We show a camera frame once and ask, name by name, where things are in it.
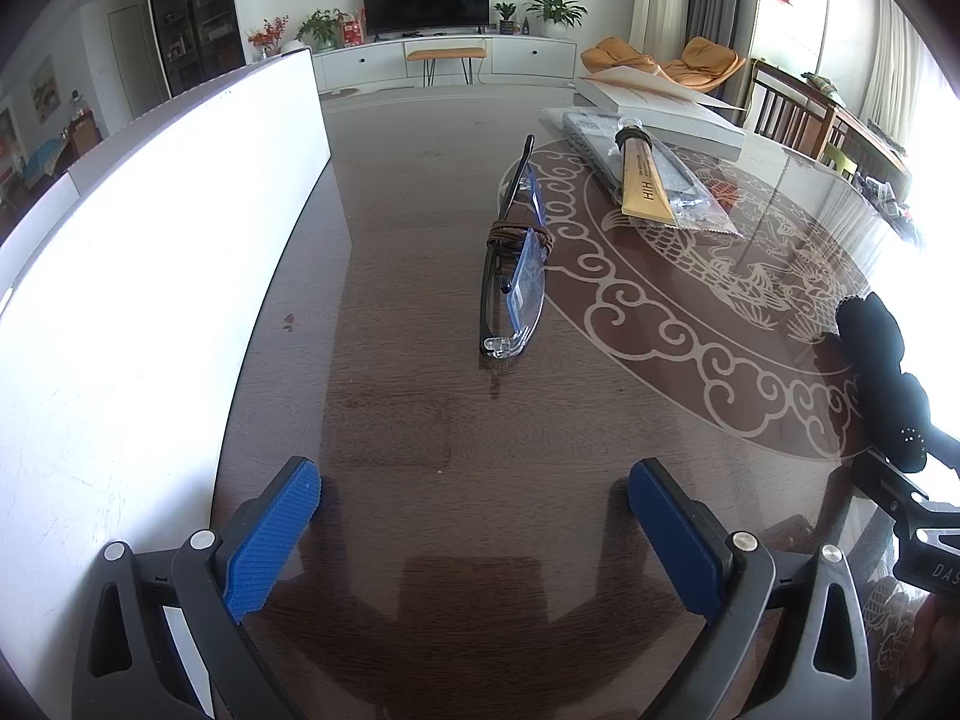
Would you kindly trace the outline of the red flowers in vase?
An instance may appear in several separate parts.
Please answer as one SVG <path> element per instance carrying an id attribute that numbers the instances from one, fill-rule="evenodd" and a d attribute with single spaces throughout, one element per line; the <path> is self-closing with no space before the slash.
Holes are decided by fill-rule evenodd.
<path id="1" fill-rule="evenodd" d="M 274 57 L 281 52 L 281 46 L 285 44 L 285 32 L 288 28 L 290 16 L 275 16 L 272 20 L 263 20 L 262 25 L 256 31 L 247 34 L 247 42 L 254 51 L 254 57 L 257 60 Z"/>

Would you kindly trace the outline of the dark glass display cabinet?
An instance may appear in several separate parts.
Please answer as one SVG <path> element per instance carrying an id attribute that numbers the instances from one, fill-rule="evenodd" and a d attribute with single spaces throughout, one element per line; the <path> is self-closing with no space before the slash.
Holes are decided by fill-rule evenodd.
<path id="1" fill-rule="evenodd" d="M 167 93 L 244 65 L 235 0 L 148 0 Z"/>

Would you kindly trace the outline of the wooden dining chair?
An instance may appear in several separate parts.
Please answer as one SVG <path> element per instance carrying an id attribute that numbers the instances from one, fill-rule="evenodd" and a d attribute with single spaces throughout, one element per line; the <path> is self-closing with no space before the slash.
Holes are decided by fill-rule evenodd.
<path id="1" fill-rule="evenodd" d="M 750 60 L 747 132 L 820 161 L 835 119 L 836 104 L 827 94 L 763 60 Z"/>

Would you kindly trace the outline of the white flat box with orange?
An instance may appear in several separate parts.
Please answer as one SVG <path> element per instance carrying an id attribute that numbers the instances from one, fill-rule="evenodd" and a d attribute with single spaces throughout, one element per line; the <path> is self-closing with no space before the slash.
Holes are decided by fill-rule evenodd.
<path id="1" fill-rule="evenodd" d="M 620 119 L 640 121 L 668 145 L 727 161 L 737 161 L 742 153 L 745 133 L 724 117 L 724 112 L 737 112 L 736 106 L 662 76 L 613 67 L 578 76 L 574 89 Z"/>

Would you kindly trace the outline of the orange rocking chair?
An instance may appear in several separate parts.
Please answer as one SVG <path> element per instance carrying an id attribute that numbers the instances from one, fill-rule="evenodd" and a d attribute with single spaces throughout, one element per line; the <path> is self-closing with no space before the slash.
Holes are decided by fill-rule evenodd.
<path id="1" fill-rule="evenodd" d="M 709 93 L 736 75 L 745 65 L 745 59 L 730 47 L 697 36 L 686 43 L 678 59 L 659 64 L 652 55 L 641 54 L 620 37 L 606 37 L 581 54 L 581 64 L 590 73 L 630 67 L 669 78 L 693 91 Z"/>

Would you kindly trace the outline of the white tv cabinet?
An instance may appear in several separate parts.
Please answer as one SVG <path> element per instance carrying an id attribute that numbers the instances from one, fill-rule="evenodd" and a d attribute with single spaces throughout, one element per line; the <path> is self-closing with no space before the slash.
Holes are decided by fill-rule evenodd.
<path id="1" fill-rule="evenodd" d="M 410 37 L 313 55 L 320 94 L 448 85 L 571 85 L 578 70 L 573 41 L 535 36 Z"/>

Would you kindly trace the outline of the green potted plant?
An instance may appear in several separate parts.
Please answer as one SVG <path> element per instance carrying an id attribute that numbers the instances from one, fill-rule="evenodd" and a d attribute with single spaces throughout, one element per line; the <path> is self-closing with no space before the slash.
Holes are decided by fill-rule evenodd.
<path id="1" fill-rule="evenodd" d="M 314 52 L 345 46 L 345 25 L 350 15 L 340 8 L 318 8 L 299 25 L 296 37 Z"/>
<path id="2" fill-rule="evenodd" d="M 578 0 L 527 0 L 527 13 L 534 13 L 540 21 L 545 37 L 566 37 L 579 28 L 589 10 Z"/>

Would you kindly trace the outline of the white storage box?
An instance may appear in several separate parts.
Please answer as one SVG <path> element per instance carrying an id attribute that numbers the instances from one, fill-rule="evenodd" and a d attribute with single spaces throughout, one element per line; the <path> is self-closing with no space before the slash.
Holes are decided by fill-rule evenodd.
<path id="1" fill-rule="evenodd" d="M 142 115 L 3 242 L 2 655 L 47 717 L 70 712 L 104 546 L 210 520 L 245 351 L 330 157 L 297 50 Z"/>

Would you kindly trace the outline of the wooden bench stool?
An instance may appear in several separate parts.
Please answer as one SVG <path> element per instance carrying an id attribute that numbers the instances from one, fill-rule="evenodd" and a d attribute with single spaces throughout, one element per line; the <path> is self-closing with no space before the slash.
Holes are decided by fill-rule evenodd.
<path id="1" fill-rule="evenodd" d="M 475 82 L 475 64 L 487 58 L 487 49 L 482 46 L 444 47 L 444 49 L 418 49 L 405 55 L 407 62 L 418 64 L 421 68 L 421 84 L 431 88 L 438 75 L 441 62 L 457 62 L 462 78 L 467 85 Z"/>

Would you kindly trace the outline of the green potted plant right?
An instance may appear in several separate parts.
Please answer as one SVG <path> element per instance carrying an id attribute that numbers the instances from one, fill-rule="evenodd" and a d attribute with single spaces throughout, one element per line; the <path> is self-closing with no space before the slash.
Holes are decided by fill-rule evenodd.
<path id="1" fill-rule="evenodd" d="M 578 0 L 527 0 L 527 13 L 534 13 L 540 21 L 545 37 L 566 37 L 579 28 L 589 10 Z"/>

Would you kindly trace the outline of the black television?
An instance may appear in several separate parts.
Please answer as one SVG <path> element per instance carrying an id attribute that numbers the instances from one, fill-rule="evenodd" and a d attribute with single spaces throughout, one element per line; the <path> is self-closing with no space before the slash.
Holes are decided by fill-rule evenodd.
<path id="1" fill-rule="evenodd" d="M 490 18 L 490 0 L 363 0 L 371 36 L 423 29 L 480 28 Z"/>

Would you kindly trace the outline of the clear safety glasses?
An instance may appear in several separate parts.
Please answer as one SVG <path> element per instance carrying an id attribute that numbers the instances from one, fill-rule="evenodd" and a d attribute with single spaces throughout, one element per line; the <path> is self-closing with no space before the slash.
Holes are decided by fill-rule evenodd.
<path id="1" fill-rule="evenodd" d="M 534 135 L 498 195 L 498 215 L 485 241 L 478 351 L 483 358 L 517 358 L 539 327 L 547 294 L 548 255 L 555 238 L 545 220 L 532 162 Z"/>

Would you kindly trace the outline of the gold tube in plastic bag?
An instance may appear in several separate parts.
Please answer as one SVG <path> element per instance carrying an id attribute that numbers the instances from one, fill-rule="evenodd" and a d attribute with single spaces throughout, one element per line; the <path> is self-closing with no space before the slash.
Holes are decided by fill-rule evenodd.
<path id="1" fill-rule="evenodd" d="M 638 119 L 574 106 L 547 107 L 544 115 L 612 190 L 627 218 L 740 236 L 715 195 Z"/>

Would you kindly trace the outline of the green potted plant left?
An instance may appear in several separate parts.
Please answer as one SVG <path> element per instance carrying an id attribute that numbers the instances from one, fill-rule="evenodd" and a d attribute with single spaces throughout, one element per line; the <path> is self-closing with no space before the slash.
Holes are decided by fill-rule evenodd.
<path id="1" fill-rule="evenodd" d="M 314 52 L 345 46 L 345 25 L 350 15 L 340 8 L 318 8 L 299 25 L 296 37 Z"/>

